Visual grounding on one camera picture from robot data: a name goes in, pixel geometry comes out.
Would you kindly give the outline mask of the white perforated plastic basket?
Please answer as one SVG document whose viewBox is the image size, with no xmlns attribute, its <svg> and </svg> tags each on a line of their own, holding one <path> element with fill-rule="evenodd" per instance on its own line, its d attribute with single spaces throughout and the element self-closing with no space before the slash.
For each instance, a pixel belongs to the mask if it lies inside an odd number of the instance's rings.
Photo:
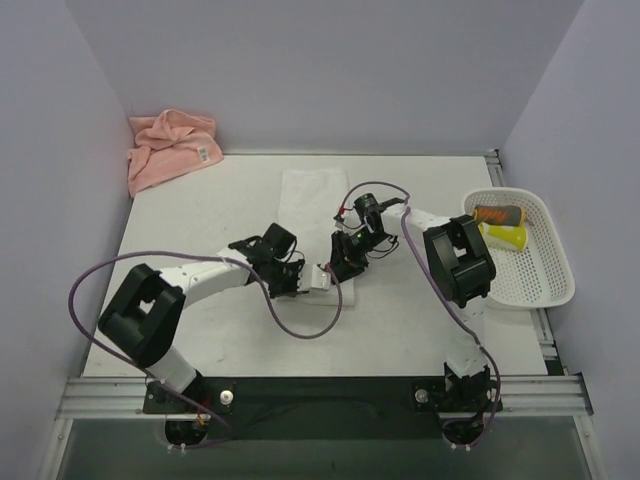
<svg viewBox="0 0 640 480">
<path fill-rule="evenodd" d="M 564 248 L 544 202 L 518 188 L 493 187 L 468 192 L 462 211 L 478 206 L 516 206 L 524 221 L 508 234 L 506 226 L 487 229 L 489 252 L 496 267 L 487 304 L 496 309 L 535 310 L 567 304 L 575 280 Z"/>
</svg>

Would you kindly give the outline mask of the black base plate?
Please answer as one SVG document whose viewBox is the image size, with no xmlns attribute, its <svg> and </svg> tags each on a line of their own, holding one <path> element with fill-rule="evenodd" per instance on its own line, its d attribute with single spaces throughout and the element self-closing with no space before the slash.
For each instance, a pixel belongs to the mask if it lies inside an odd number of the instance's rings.
<svg viewBox="0 0 640 480">
<path fill-rule="evenodd" d="M 195 445 L 204 440 L 241 441 L 395 441 L 444 436 L 458 444 L 474 442 L 496 412 L 443 417 L 436 410 L 415 413 L 405 408 L 311 405 L 241 409 L 236 415 L 214 412 L 186 420 L 167 419 L 170 442 Z"/>
</svg>

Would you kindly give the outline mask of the white towel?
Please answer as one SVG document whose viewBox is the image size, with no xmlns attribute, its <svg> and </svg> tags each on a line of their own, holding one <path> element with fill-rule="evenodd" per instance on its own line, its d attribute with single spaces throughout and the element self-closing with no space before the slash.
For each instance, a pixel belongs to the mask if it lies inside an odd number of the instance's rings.
<svg viewBox="0 0 640 480">
<path fill-rule="evenodd" d="M 283 172 L 276 223 L 296 236 L 307 264 L 329 263 L 334 216 L 348 190 L 347 173 L 339 168 Z"/>
</svg>

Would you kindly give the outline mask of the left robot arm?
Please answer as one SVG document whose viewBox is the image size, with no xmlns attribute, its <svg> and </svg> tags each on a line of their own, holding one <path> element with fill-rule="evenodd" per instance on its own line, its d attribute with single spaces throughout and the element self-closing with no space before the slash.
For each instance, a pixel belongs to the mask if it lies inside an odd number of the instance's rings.
<svg viewBox="0 0 640 480">
<path fill-rule="evenodd" d="M 188 412 L 203 402 L 202 375 L 173 345 L 185 308 L 216 293 L 262 281 L 273 299 L 309 291 L 303 259 L 289 261 L 296 237 L 273 223 L 262 236 L 229 244 L 218 261 L 195 261 L 164 270 L 143 263 L 126 275 L 98 321 L 98 329 L 135 366 L 168 387 L 166 399 Z"/>
</svg>

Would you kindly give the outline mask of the rolled yellow towel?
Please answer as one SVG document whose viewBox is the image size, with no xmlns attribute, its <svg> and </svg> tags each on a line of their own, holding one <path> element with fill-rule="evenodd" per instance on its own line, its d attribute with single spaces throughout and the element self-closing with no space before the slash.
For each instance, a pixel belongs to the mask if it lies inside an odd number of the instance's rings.
<svg viewBox="0 0 640 480">
<path fill-rule="evenodd" d="M 518 252 L 527 247 L 528 231 L 525 227 L 482 222 L 478 229 L 488 247 Z"/>
</svg>

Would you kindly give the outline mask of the aluminium front rail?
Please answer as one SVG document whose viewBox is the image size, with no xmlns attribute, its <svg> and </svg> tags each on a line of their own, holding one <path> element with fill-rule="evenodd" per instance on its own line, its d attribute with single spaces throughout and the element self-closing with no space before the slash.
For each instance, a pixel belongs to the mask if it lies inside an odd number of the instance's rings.
<svg viewBox="0 0 640 480">
<path fill-rule="evenodd" d="M 381 409 L 430 409 L 443 417 L 478 411 L 506 416 L 572 417 L 593 412 L 579 376 L 505 376 L 500 387 L 475 399 L 447 395 L 436 377 L 264 377 L 211 378 L 204 400 L 193 405 L 158 383 L 136 377 L 83 377 L 68 381 L 57 410 L 65 419 L 125 419 L 152 416 L 186 420 L 214 412 L 236 415 L 249 407 L 349 405 Z"/>
</svg>

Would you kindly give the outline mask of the pink towel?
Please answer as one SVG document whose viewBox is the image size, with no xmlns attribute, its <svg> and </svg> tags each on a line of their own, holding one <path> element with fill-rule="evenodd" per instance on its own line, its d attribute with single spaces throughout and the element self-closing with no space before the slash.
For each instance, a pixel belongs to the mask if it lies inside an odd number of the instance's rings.
<svg viewBox="0 0 640 480">
<path fill-rule="evenodd" d="M 129 125 L 134 134 L 134 147 L 127 152 L 131 197 L 224 158 L 209 117 L 166 109 L 156 116 L 131 116 Z"/>
</svg>

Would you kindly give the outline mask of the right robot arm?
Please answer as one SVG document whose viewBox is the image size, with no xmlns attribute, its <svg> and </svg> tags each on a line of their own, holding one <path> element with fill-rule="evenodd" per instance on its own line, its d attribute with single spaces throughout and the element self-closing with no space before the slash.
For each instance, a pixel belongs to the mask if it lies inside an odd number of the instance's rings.
<svg viewBox="0 0 640 480">
<path fill-rule="evenodd" d="M 334 216 L 329 265 L 340 283 L 369 266 L 369 256 L 384 241 L 403 238 L 423 274 L 452 318 L 445 343 L 443 385 L 430 402 L 452 411 L 488 407 L 497 384 L 480 338 L 486 298 L 496 267 L 474 220 L 441 217 L 412 209 L 406 199 L 380 202 L 367 193 Z"/>
</svg>

